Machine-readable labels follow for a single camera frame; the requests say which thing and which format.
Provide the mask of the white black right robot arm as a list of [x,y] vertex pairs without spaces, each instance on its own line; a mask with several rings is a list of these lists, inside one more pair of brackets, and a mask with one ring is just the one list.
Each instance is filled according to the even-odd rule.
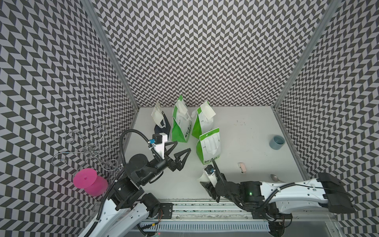
[[250,212],[254,219],[278,221],[292,218],[297,210],[326,208],[334,214],[355,212],[353,197],[342,181],[328,173],[302,182],[270,183],[228,181],[216,163],[207,165],[199,179],[209,196],[219,202],[221,198]]

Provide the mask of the navy and cream tote bag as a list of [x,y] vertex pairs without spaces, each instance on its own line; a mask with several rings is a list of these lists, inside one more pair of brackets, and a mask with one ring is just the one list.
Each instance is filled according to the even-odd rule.
[[168,118],[167,118],[165,112],[161,108],[159,102],[156,102],[151,116],[152,116],[154,123],[156,124],[154,127],[154,132],[155,133],[165,133],[167,135],[167,137],[169,138],[170,131],[171,131],[171,125],[170,125],[170,122],[168,121]]

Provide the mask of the green white tea bag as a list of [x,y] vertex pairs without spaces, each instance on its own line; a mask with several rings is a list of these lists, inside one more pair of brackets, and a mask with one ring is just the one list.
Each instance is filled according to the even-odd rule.
[[220,157],[221,139],[219,128],[200,135],[196,144],[196,154],[203,165],[208,165]]
[[200,135],[207,133],[213,129],[214,117],[216,112],[210,106],[208,101],[205,101],[191,115],[194,119],[192,128],[192,136],[199,138]]
[[172,140],[187,143],[190,137],[192,120],[182,95],[177,99],[173,109]]

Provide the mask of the pink stapler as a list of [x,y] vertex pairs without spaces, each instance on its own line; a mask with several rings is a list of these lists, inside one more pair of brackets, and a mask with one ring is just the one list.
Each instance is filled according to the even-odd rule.
[[244,163],[238,163],[238,167],[239,167],[241,173],[247,172],[247,169],[246,169],[246,166]]

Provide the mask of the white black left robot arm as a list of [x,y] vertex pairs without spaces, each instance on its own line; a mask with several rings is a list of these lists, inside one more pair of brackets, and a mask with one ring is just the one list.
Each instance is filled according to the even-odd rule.
[[[123,141],[129,133],[136,133],[144,139],[153,155],[151,161],[144,154],[134,155],[126,161]],[[166,168],[171,171],[184,168],[191,149],[175,153],[171,158],[169,155],[177,144],[176,141],[168,142],[164,133],[153,134],[152,139],[148,139],[136,129],[125,130],[119,137],[118,145],[123,168],[102,198],[96,216],[80,236],[123,237],[138,228],[143,236],[156,237],[158,232],[149,232],[148,229],[158,225],[158,221],[144,227],[140,224],[147,219],[162,219],[164,211],[160,208],[160,201],[152,193],[146,194],[142,187],[160,179]]]

